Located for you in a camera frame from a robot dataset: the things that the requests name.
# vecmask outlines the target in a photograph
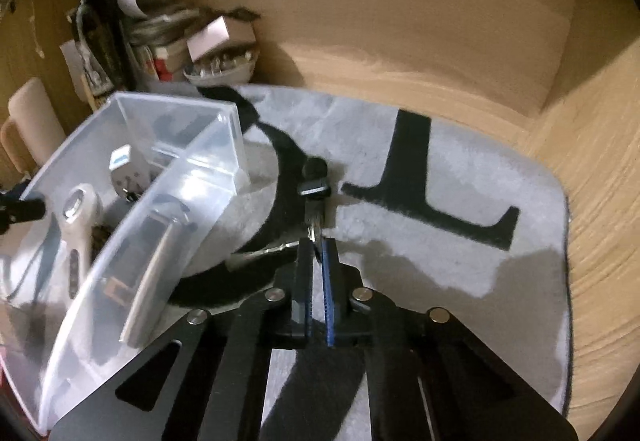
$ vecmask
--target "rug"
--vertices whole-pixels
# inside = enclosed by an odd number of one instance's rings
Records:
[[[252,183],[194,257],[160,329],[270,285],[290,253],[234,273],[224,261],[304,233],[296,188],[306,158],[321,156],[334,188],[326,235],[341,261],[400,307],[450,310],[566,413],[568,212],[548,170],[477,132],[390,106],[261,85],[201,93],[237,104]],[[313,316],[324,321],[318,266]],[[260,439],[369,440],[362,357],[274,351]]]

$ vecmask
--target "white box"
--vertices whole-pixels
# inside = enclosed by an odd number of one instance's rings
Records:
[[[221,16],[187,40],[191,60],[194,62],[209,53],[231,47],[255,43],[254,28],[250,22],[242,22]]]

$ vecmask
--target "bottle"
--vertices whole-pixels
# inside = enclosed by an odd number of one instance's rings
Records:
[[[133,90],[120,21],[108,0],[80,0],[75,22],[78,50],[94,96]]]

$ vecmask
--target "clear plastic container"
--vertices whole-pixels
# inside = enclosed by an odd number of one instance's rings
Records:
[[[134,205],[111,186],[111,151],[131,144],[158,177]],[[114,231],[75,299],[62,206],[89,183]],[[13,330],[2,363],[41,434],[131,360],[231,198],[248,183],[232,103],[118,93],[79,127],[23,195],[46,198],[47,215],[2,242]]]

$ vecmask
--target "black metal bracket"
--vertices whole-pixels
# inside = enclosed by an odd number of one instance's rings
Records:
[[[314,245],[237,310],[193,310],[63,417],[50,441],[257,440],[272,349],[311,339]],[[375,441],[575,441],[571,425],[442,308],[363,287],[322,240],[327,340],[366,361]]]

